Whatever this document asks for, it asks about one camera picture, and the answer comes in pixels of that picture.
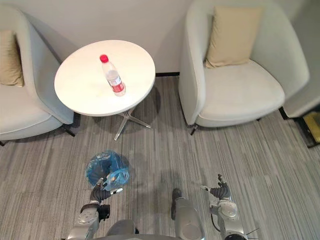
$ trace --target chair leg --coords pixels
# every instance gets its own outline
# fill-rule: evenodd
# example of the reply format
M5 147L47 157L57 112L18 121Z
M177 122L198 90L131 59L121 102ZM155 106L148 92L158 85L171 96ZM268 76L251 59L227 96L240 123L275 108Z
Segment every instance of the chair leg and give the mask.
M195 133L195 131L198 129L198 127L199 127L198 124L193 125L192 131L190 133L191 136Z
M70 134L72 137L75 137L76 135L74 134L73 131L71 131L70 129L68 129L65 125L62 125L62 128L64 129L64 131L68 134Z

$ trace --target metal table base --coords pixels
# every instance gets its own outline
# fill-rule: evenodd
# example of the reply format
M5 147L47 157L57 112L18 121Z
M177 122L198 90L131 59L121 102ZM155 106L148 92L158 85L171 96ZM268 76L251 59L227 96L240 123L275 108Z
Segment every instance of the metal table base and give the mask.
M141 121L141 120L135 118L134 116L131 116L131 113L132 113L134 110L135 110L135 108L133 107L133 108L131 108L131 109L128 110L128 111L124 111L124 112L118 114L118 115L120 115L120 116L123 117L123 120L122 120L121 125L120 125L120 127L119 127L119 129L118 129L118 132L116 133L116 135L115 135L115 137L114 137L114 140L115 140L115 141L117 141L117 139L119 138L121 132L123 131L123 129L124 129L127 121L129 121L129 120L131 120L131 121L133 121L133 122L135 122L135 123L137 123L137 124L140 124L140 125L142 125L142 126L145 126L145 127L148 128L148 129L151 128L151 126L150 126L149 124L147 124L147 123L145 123L144 121Z

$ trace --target baseboard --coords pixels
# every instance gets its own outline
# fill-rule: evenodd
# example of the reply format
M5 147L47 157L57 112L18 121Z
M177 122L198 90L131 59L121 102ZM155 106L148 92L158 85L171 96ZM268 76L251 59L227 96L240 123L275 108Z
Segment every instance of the baseboard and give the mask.
M158 72L155 74L156 77L170 77L170 76L179 76L180 72Z

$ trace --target yellow object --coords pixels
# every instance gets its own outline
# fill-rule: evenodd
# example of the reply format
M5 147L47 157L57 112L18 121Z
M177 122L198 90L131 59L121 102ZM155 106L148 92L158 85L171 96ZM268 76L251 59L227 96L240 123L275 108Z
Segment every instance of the yellow object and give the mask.
M311 112L303 117L314 140L320 143L320 112Z

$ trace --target black cable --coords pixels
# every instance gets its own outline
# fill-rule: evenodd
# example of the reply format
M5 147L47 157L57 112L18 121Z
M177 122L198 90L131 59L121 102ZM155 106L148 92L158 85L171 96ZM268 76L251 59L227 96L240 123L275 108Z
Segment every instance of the black cable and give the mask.
M212 224L213 224L215 230L217 230L218 232L220 232L220 230L219 230L219 229L216 227L216 225L215 225L214 217L212 216L212 214L211 214L211 221L212 221Z
M251 232L247 233L246 235L252 234L253 232L255 232L255 231L259 230L259 229L260 229L260 228L258 227L257 229L255 229L255 230L253 230L253 231L251 231Z

